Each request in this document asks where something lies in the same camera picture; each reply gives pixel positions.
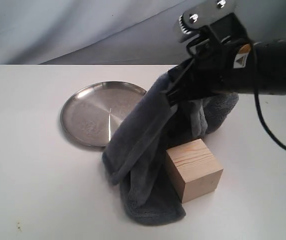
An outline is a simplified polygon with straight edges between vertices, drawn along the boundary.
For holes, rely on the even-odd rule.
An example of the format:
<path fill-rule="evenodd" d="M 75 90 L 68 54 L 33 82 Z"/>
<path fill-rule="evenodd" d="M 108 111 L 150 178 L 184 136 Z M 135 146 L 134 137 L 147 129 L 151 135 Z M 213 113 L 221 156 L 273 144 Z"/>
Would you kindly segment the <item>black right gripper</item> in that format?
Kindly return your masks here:
<path fill-rule="evenodd" d="M 196 52 L 189 59 L 171 68 L 167 74 L 170 84 L 164 91 L 168 104 L 172 107 L 181 102 L 200 100 L 219 94 L 256 94 L 254 80 L 237 76 L 234 67 L 236 51 L 241 47 L 254 49 L 249 38 L 239 38 L 214 50 L 208 41 L 195 46 Z"/>

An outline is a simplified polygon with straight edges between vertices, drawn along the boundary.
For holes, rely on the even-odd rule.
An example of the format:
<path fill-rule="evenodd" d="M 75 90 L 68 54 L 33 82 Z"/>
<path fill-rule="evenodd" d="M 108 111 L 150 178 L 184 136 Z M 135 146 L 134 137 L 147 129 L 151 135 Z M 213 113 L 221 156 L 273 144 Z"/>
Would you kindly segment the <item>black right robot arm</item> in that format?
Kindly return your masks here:
<path fill-rule="evenodd" d="M 180 102 L 230 93 L 286 95 L 286 40 L 200 46 L 167 96 Z"/>

